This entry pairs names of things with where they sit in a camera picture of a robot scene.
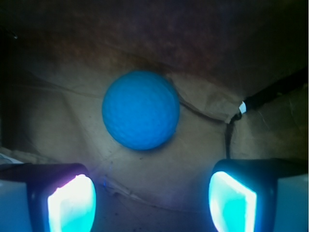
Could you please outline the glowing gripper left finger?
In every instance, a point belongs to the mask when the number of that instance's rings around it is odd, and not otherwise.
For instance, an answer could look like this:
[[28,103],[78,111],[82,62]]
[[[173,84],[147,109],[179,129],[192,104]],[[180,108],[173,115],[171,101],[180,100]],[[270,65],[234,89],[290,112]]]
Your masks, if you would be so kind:
[[79,163],[0,166],[2,232],[89,232],[97,195]]

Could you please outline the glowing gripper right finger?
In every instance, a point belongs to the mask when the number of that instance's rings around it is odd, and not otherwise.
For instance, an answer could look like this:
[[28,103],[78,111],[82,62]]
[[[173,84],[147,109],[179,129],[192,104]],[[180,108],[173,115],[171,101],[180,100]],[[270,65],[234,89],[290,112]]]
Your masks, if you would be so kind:
[[219,232],[307,232],[309,166],[303,159],[222,159],[209,209]]

